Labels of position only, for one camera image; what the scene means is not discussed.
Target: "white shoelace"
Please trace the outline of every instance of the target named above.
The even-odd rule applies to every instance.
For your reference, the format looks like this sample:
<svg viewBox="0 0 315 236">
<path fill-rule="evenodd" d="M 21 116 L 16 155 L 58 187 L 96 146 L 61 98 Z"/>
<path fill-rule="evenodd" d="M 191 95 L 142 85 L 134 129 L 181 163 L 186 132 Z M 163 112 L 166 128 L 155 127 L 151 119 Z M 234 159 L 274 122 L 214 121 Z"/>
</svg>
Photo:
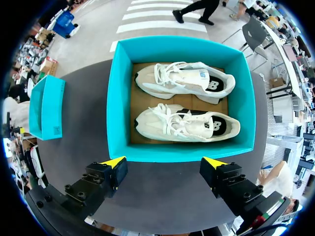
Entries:
<svg viewBox="0 0 315 236">
<path fill-rule="evenodd" d="M 162 120 L 163 134 L 172 135 L 171 131 L 173 131 L 175 136 L 181 136 L 183 138 L 187 138 L 186 135 L 188 134 L 188 132 L 186 131 L 184 125 L 190 122 L 179 119 L 176 116 L 178 115 L 191 116 L 191 114 L 187 114 L 187 113 L 171 114 L 171 109 L 169 109 L 167 105 L 164 105 L 162 103 L 159 103 L 157 107 L 155 107 L 154 109 L 152 109 L 151 107 L 149 107 L 149 109 Z M 172 127 L 172 125 L 175 123 L 179 124 L 181 127 L 178 129 L 175 129 L 174 127 Z"/>
<path fill-rule="evenodd" d="M 180 66 L 180 68 L 178 68 L 176 65 L 178 64 L 182 64 L 182 63 L 186 63 L 184 61 L 181 61 L 181 62 L 175 62 L 175 63 L 172 63 L 168 66 L 166 65 L 162 65 L 162 64 L 156 64 L 154 66 L 154 76 L 155 76 L 155 79 L 156 79 L 156 83 L 158 85 L 163 85 L 165 86 L 166 83 L 171 83 L 173 85 L 177 85 L 177 86 L 180 86 L 180 87 L 185 87 L 185 85 L 181 85 L 179 83 L 177 83 L 177 79 L 171 79 L 169 77 L 169 74 L 171 72 L 177 72 L 177 73 L 181 73 L 181 70 L 180 68 L 183 68 L 184 66 Z"/>
</svg>

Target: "black table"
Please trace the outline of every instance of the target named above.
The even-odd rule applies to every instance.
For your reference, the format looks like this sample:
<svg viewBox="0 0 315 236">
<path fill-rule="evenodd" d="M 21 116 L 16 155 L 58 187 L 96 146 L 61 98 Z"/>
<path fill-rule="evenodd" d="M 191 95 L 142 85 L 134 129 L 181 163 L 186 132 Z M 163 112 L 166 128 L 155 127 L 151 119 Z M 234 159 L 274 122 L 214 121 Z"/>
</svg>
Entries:
<svg viewBox="0 0 315 236">
<path fill-rule="evenodd" d="M 109 159 L 106 98 L 111 63 L 103 61 L 62 77 L 66 80 L 63 138 L 38 141 L 48 181 L 62 193 L 66 184 L 81 177 L 87 165 Z M 252 73 L 252 80 L 257 106 L 254 151 L 220 160 L 236 162 L 248 179 L 255 181 L 266 145 L 267 101 L 261 77 Z M 222 199 L 214 197 L 199 174 L 199 166 L 199 161 L 128 162 L 128 174 L 117 193 L 103 202 L 93 218 L 151 234 L 188 233 L 232 221 L 235 216 Z"/>
</svg>

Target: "gray floor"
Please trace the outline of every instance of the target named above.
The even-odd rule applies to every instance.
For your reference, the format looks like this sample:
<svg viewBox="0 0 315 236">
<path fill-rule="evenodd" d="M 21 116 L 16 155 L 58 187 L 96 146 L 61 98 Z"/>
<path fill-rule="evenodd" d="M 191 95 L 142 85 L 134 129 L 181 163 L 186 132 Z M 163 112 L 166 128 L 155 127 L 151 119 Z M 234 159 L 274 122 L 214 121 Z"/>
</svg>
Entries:
<svg viewBox="0 0 315 236">
<path fill-rule="evenodd" d="M 232 11 L 222 7 L 220 4 L 210 18 L 215 25 L 206 26 L 206 32 L 163 27 L 156 29 L 135 29 L 117 33 L 117 30 L 121 28 L 120 26 L 127 24 L 146 21 L 168 21 L 170 24 L 176 23 L 174 22 L 175 20 L 173 16 L 146 16 L 123 20 L 123 17 L 126 14 L 157 10 L 171 11 L 174 9 L 173 7 L 150 7 L 127 11 L 130 6 L 153 3 L 189 4 L 185 2 L 185 0 L 181 2 L 178 0 L 156 0 L 136 4 L 132 4 L 131 2 L 132 0 L 89 0 L 81 7 L 77 8 L 74 13 L 75 19 L 73 22 L 78 23 L 80 29 L 70 39 L 64 39 L 57 35 L 51 47 L 49 56 L 59 62 L 56 76 L 61 77 L 84 66 L 112 59 L 114 52 L 110 52 L 110 50 L 115 48 L 115 41 L 117 40 L 146 35 L 181 35 L 198 37 L 221 43 L 249 20 L 249 16 L 245 15 L 240 21 L 233 21 L 229 17 L 229 14 L 231 14 Z M 195 13 L 202 14 L 202 10 L 196 11 Z M 184 20 L 186 23 L 186 25 L 183 24 L 184 26 L 188 26 L 191 23 L 192 26 L 196 28 L 203 26 L 202 23 L 198 22 L 197 18 L 184 16 Z M 233 38 L 229 39 L 226 42 L 226 45 L 240 49 L 244 43 L 245 39 L 243 34 L 239 32 Z M 247 49 L 244 52 L 245 55 L 250 53 L 250 49 Z M 274 45 L 267 49 L 267 54 L 269 57 L 268 62 L 255 72 L 264 75 L 266 81 L 265 86 L 268 91 L 269 79 L 275 77 L 275 74 L 273 74 L 273 71 L 271 70 L 271 62 L 274 61 L 274 59 L 279 59 L 280 55 Z M 254 55 L 248 58 L 248 64 L 251 69 L 262 62 L 264 62 L 264 59 L 259 55 Z M 268 134 L 293 135 L 296 133 L 296 127 L 294 127 L 294 125 L 276 123 L 272 113 L 272 102 L 268 99 Z M 276 165 L 282 160 L 283 154 L 284 148 L 267 145 L 263 166 Z"/>
</svg>

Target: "sneaker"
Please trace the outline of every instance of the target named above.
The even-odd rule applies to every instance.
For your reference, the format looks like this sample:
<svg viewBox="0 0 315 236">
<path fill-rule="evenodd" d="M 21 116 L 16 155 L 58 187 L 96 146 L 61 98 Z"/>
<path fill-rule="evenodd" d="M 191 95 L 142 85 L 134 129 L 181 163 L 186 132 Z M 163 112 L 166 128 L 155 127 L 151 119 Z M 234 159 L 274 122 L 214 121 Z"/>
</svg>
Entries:
<svg viewBox="0 0 315 236">
<path fill-rule="evenodd" d="M 218 104 L 235 87 L 235 79 L 202 62 L 149 65 L 135 75 L 137 85 L 146 93 L 170 99 L 176 94 L 195 94 L 199 99 Z"/>
<path fill-rule="evenodd" d="M 234 21 L 239 21 L 240 18 L 238 18 L 235 14 L 231 14 L 230 17 L 234 20 Z"/>
<path fill-rule="evenodd" d="M 180 10 L 174 10 L 172 11 L 172 13 L 178 23 L 181 23 L 181 24 L 184 23 L 183 15 L 181 14 Z"/>
<path fill-rule="evenodd" d="M 207 143 L 235 137 L 241 126 L 239 121 L 222 113 L 160 103 L 142 112 L 135 120 L 135 128 L 149 139 Z"/>
<path fill-rule="evenodd" d="M 211 26 L 213 26 L 215 24 L 212 21 L 209 21 L 208 19 L 203 19 L 202 17 L 200 17 L 198 19 L 198 21 L 201 22 L 201 23 L 205 23 L 205 24 L 211 25 Z"/>
</svg>

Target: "blue container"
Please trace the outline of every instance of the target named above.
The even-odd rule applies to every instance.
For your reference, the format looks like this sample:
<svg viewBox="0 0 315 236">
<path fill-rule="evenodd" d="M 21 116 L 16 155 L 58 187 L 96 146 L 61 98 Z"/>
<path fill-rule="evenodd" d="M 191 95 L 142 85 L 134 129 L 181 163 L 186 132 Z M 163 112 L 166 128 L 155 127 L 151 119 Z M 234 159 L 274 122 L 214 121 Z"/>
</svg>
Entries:
<svg viewBox="0 0 315 236">
<path fill-rule="evenodd" d="M 236 86 L 228 96 L 228 115 L 241 124 L 240 133 L 228 140 L 193 144 L 131 144 L 130 87 L 133 63 L 198 62 L 223 68 Z M 148 36 L 119 41 L 107 92 L 107 139 L 111 158 L 128 161 L 187 162 L 203 156 L 222 158 L 253 150 L 256 127 L 252 78 L 244 54 L 225 45 L 190 37 Z"/>
<path fill-rule="evenodd" d="M 65 81 L 52 75 L 40 80 L 31 92 L 30 133 L 41 140 L 62 138 Z"/>
<path fill-rule="evenodd" d="M 61 37 L 66 38 L 66 35 L 69 35 L 75 28 L 71 22 L 73 19 L 74 15 L 72 15 L 69 11 L 63 12 L 62 15 L 57 18 L 53 31 Z"/>
</svg>

